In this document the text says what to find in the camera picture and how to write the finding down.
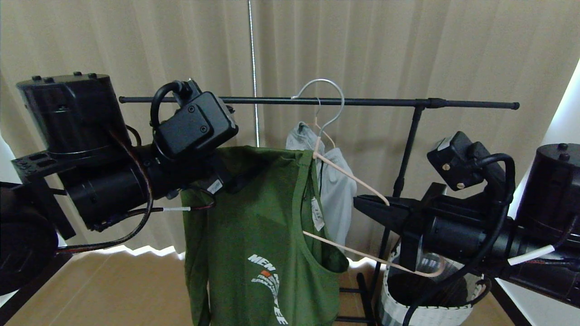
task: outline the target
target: woven basket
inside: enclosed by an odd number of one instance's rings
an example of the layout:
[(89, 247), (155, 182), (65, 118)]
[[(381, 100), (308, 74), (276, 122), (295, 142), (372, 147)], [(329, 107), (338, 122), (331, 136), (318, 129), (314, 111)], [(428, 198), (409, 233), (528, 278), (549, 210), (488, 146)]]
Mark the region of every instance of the woven basket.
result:
[[(391, 252), (389, 261), (397, 263), (400, 253), (400, 245), (396, 246)], [(432, 273), (437, 270), (437, 255), (427, 254), (423, 260), (423, 266), (418, 269), (425, 273)], [(463, 265), (458, 262), (446, 259), (445, 270), (443, 273), (432, 279), (435, 282), (440, 282), (449, 275), (460, 269)], [(385, 277), (383, 279), (383, 287), (381, 291), (380, 301), (377, 301), (377, 315), (379, 321), (384, 326), (400, 326), (405, 318), (405, 313), (409, 306), (405, 306), (397, 302), (389, 292), (389, 285), (387, 279), (397, 274), (406, 273), (399, 269), (390, 268), (387, 266), (385, 270)], [(464, 276), (467, 282), (467, 292), (470, 294), (465, 298), (465, 302), (473, 300), (481, 291), (482, 285), (476, 284), (481, 277), (467, 274)], [(413, 317), (411, 318), (411, 326), (456, 326), (461, 325), (469, 314), (472, 312), (472, 305), (465, 305), (461, 307), (418, 307)]]

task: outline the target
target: brown floor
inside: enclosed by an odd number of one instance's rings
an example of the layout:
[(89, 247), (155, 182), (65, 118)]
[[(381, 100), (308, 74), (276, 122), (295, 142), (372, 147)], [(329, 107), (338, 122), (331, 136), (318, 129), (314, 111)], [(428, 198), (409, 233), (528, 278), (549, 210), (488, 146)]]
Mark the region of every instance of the brown floor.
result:
[[(363, 265), (345, 273), (342, 286), (355, 287), (359, 271), (370, 279)], [(357, 294), (340, 294), (340, 314), (364, 315)], [(513, 325), (492, 295), (463, 324)], [(183, 261), (174, 252), (74, 256), (6, 325), (191, 325)]]

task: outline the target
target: clothes hanger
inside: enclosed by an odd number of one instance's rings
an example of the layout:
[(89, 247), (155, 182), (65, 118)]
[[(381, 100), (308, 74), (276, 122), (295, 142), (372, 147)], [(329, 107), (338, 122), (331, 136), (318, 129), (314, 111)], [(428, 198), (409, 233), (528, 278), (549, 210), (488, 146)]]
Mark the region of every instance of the clothes hanger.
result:
[[(316, 139), (316, 144), (314, 145), (314, 153), (312, 154), (312, 159), (313, 160), (316, 160), (318, 158), (322, 162), (325, 162), (326, 164), (328, 164), (328, 165), (332, 166), (333, 168), (337, 169), (340, 173), (346, 175), (347, 177), (349, 177), (349, 178), (353, 179), (354, 181), (356, 181), (358, 184), (360, 184), (363, 187), (365, 187), (366, 189), (370, 190), (372, 193), (374, 193), (375, 195), (377, 195), (377, 197), (379, 197), (382, 201), (384, 201), (385, 202), (385, 205), (389, 206), (389, 201), (387, 200), (387, 198), (385, 198), (385, 196), (381, 195), (381, 193), (379, 193), (378, 191), (376, 191), (375, 189), (373, 189), (368, 184), (364, 183), (359, 178), (355, 177), (351, 173), (346, 172), (344, 169), (342, 169), (338, 165), (334, 164), (331, 160), (325, 158), (324, 156), (322, 156), (322, 155), (320, 155), (318, 153), (318, 148), (320, 146), (320, 141), (321, 141), (322, 134), (324, 133), (324, 129), (329, 124), (331, 124), (334, 121), (336, 121), (340, 117), (342, 111), (345, 109), (345, 94), (342, 92), (342, 89), (334, 81), (331, 81), (329, 79), (317, 78), (317, 79), (313, 79), (313, 80), (309, 81), (306, 85), (304, 85), (302, 87), (302, 89), (300, 90), (300, 92), (298, 92), (297, 95), (294, 95), (294, 96), (290, 97), (290, 99), (295, 100), (295, 99), (299, 98), (300, 95), (302, 94), (302, 92), (304, 92), (304, 90), (308, 86), (310, 86), (311, 84), (313, 84), (315, 82), (327, 82), (327, 83), (331, 84), (332, 86), (334, 86), (334, 88), (336, 88), (336, 90), (338, 90), (338, 92), (340, 93), (340, 110), (338, 111), (338, 113), (332, 119), (330, 119), (327, 123), (325, 123), (324, 125), (322, 125), (322, 128), (320, 128), (320, 132), (318, 133), (318, 138)], [(304, 233), (305, 235), (307, 235), (307, 236), (309, 236), (311, 238), (314, 238), (316, 240), (319, 240), (319, 241), (322, 241), (324, 243), (333, 245), (333, 246), (335, 246), (337, 248), (344, 249), (346, 251), (355, 253), (357, 255), (361, 255), (361, 256), (370, 258), (370, 259), (375, 260), (375, 261), (377, 261), (379, 263), (383, 263), (385, 265), (389, 265), (391, 267), (394, 267), (394, 268), (397, 268), (397, 269), (400, 269), (400, 270), (404, 270), (404, 271), (407, 271), (407, 272), (410, 272), (410, 273), (413, 273), (413, 274), (417, 274), (417, 275), (421, 275), (421, 276), (425, 276), (425, 277), (437, 277), (437, 276), (441, 275), (441, 273), (443, 273), (443, 271), (445, 269), (445, 259), (443, 259), (441, 256), (439, 256), (440, 257), (440, 263), (439, 263), (439, 269), (437, 271), (435, 271), (434, 273), (423, 273), (423, 272), (420, 272), (420, 271), (412, 271), (412, 270), (406, 269), (406, 268), (404, 268), (404, 267), (402, 267), (402, 266), (400, 266), (398, 264), (395, 264), (393, 262), (388, 262), (388, 261), (383, 260), (381, 258), (377, 258), (377, 257), (371, 256), (371, 255), (367, 255), (367, 254), (365, 254), (363, 252), (360, 252), (360, 251), (357, 251), (357, 250), (354, 250), (354, 249), (345, 247), (343, 245), (337, 244), (335, 242), (332, 242), (332, 241), (327, 240), (325, 238), (316, 236), (316, 235), (314, 235), (312, 233), (309, 233), (309, 232), (306, 232), (306, 231), (302, 231), (302, 233)]]
[[(321, 128), (318, 125), (318, 112), (320, 112), (320, 108), (322, 107), (322, 103), (320, 102), (319, 98), (316, 98), (316, 99), (318, 100), (318, 109), (316, 109), (316, 112), (314, 113), (314, 123), (313, 124), (306, 124), (306, 125), (318, 127), (318, 130), (320, 130)], [(323, 131), (323, 134), (332, 143), (332, 148), (336, 148), (336, 144), (334, 143), (334, 140), (332, 140), (332, 138), (326, 133), (326, 131)]]

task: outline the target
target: green t-shirt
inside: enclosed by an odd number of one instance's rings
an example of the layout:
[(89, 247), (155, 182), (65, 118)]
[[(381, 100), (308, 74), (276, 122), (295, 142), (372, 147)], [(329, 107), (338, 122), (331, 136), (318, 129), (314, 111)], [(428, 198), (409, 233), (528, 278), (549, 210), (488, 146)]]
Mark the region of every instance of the green t-shirt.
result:
[[(246, 146), (218, 155), (233, 175), (256, 161), (269, 164), (239, 192), (219, 193), (215, 208), (184, 213), (194, 325), (332, 324), (348, 261), (302, 233), (326, 237), (312, 152)], [(184, 206), (199, 206), (202, 198), (182, 192)]]

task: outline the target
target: vertical blind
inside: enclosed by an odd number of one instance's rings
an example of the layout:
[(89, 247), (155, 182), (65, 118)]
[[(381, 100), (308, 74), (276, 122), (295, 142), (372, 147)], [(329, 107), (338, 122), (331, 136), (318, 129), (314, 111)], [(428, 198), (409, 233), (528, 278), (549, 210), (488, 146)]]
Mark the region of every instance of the vertical blind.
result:
[[(404, 197), (420, 198), (431, 182), (441, 182), (425, 154), (457, 130), (527, 164), (580, 55), (580, 2), (572, 0), (252, 1), (251, 8), (258, 96), (290, 97), (309, 80), (328, 78), (347, 97), (521, 103), (518, 111), (427, 109)], [(168, 81), (192, 77), (219, 96), (253, 96), (245, 1), (2, 1), (0, 9), (0, 124), (17, 157), (44, 149), (15, 87), (32, 75), (105, 73), (123, 96), (151, 96)], [(327, 85), (304, 95), (336, 97)], [(161, 118), (175, 108), (164, 104)], [(240, 133), (226, 145), (254, 145), (253, 106), (235, 109)], [(262, 146), (283, 148), (299, 121), (313, 120), (314, 109), (259, 106)], [(337, 109), (322, 108), (319, 121)], [(148, 105), (123, 104), (121, 110), (126, 123), (150, 142)], [(348, 107), (327, 131), (354, 174), (390, 194), (411, 116), (411, 108)], [(518, 178), (523, 172), (517, 171)], [(78, 233), (71, 243), (112, 240), (137, 223), (89, 232), (70, 202), (62, 204)], [(381, 234), (375, 222), (355, 212), (347, 245), (375, 251)], [(127, 246), (146, 244), (182, 251), (180, 213), (153, 214)]]

